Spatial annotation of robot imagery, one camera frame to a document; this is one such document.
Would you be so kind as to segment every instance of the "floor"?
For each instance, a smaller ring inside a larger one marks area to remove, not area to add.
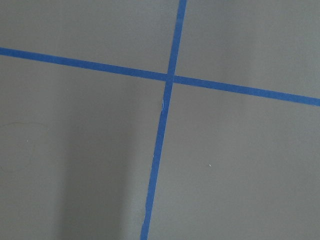
[[[1,1],[1,239],[320,239],[319,16]]]

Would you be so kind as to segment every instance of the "gray surface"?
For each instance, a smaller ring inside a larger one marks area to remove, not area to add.
[[[315,106],[174,85],[149,239],[320,239],[319,119]]]
[[[189,0],[176,74],[320,97],[319,0]]]
[[[0,46],[167,72],[178,0],[0,2]]]
[[[0,239],[138,240],[164,83],[0,62]]]

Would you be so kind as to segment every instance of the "vertical blue line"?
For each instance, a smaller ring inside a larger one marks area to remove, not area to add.
[[[164,143],[167,118],[168,118],[168,112],[169,112],[169,106],[170,106],[170,100],[171,100],[171,92],[172,92],[172,87],[173,87],[174,75],[175,75],[175,71],[176,71],[176,65],[177,65],[177,59],[178,59],[178,52],[179,52],[179,46],[180,46],[182,27],[183,27],[184,18],[185,18],[186,6],[187,6],[187,0],[180,0],[179,1],[179,7],[178,7],[177,15],[176,15],[176,22],[175,22],[175,29],[174,29],[174,34],[173,34],[172,46],[171,46],[168,71],[167,71],[167,75],[166,75],[166,82],[165,82],[164,93],[163,93],[163,106],[162,106],[162,111],[160,114],[158,131],[157,131],[156,140],[155,140],[155,147],[154,147],[154,153],[153,153],[149,186],[148,186],[148,192],[147,192],[146,202],[145,202],[145,216],[144,216],[144,221],[143,221],[142,228],[141,228],[140,240],[147,240],[148,239],[151,214],[152,214],[152,208],[153,208],[154,199],[155,199],[159,165],[160,165],[162,147],[163,147],[163,143]]]

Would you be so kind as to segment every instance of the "blue tape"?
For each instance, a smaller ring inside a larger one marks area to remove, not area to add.
[[[176,71],[186,6],[187,6],[187,0],[179,1],[172,46],[171,46],[169,65],[168,65],[167,79],[166,79],[164,93],[163,93],[163,107],[160,114],[158,131],[157,131],[156,140],[155,140],[148,192],[147,192],[146,202],[145,202],[145,216],[144,216],[144,221],[141,228],[140,240],[147,240],[148,234],[149,234],[150,221],[151,221],[151,215],[152,215],[152,209],[153,209],[156,185],[157,185],[157,178],[158,178],[158,172],[159,172],[159,165],[160,165],[162,147],[164,143],[167,118],[168,118],[168,112],[169,112],[170,100],[171,100],[171,92],[173,87],[174,75]]]
[[[240,85],[234,85],[234,84],[222,83],[222,82],[216,82],[216,81],[201,80],[201,79],[185,77],[185,76],[174,76],[173,81],[174,83],[177,83],[177,84],[197,86],[197,87],[202,87],[207,89],[216,89],[216,90],[222,90],[222,91],[227,91],[232,93],[253,95],[253,96],[258,96],[263,98],[277,99],[277,100],[283,100],[283,101],[289,101],[289,102],[294,102],[299,104],[307,104],[307,105],[320,107],[320,99],[315,97],[301,96],[301,95],[295,95],[295,94],[284,93],[279,91],[271,91],[271,90],[253,88],[248,86],[240,86]]]
[[[97,63],[92,61],[83,61],[67,57],[53,56],[29,51],[21,51],[4,47],[0,47],[0,55],[160,81],[165,81],[167,77],[165,73],[145,71],[129,67]]]

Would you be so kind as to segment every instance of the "blue line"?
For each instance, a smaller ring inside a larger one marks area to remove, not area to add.
[[[73,58],[21,51],[3,47],[0,47],[0,55],[160,81],[165,81],[167,76],[165,73],[145,71],[129,67],[115,66],[92,61],[83,61]]]
[[[258,96],[263,98],[277,99],[277,100],[283,100],[283,101],[289,101],[289,102],[294,102],[299,104],[307,104],[307,105],[320,107],[320,99],[315,97],[301,96],[301,95],[295,95],[290,93],[253,88],[248,86],[240,86],[240,85],[234,85],[234,84],[228,84],[228,83],[222,83],[222,82],[216,82],[216,81],[201,80],[201,79],[184,77],[184,76],[175,76],[174,82],[177,84],[184,84],[184,85],[202,87],[207,89],[216,89],[216,90],[228,91],[232,93],[253,95],[253,96]]]
[[[171,92],[173,87],[174,75],[176,71],[178,52],[180,46],[180,39],[182,28],[184,24],[185,11],[187,6],[187,0],[180,0],[179,7],[176,15],[175,29],[172,40],[172,47],[168,65],[167,79],[165,83],[164,93],[163,93],[163,106],[160,114],[158,132],[156,135],[155,146],[154,146],[154,154],[151,166],[151,173],[149,179],[148,192],[146,196],[145,202],[145,216],[144,221],[141,228],[140,240],[147,240],[150,228],[150,221],[152,215],[152,209],[155,199],[157,178],[159,172],[159,165],[162,153],[162,147],[164,143],[167,118],[171,100]]]

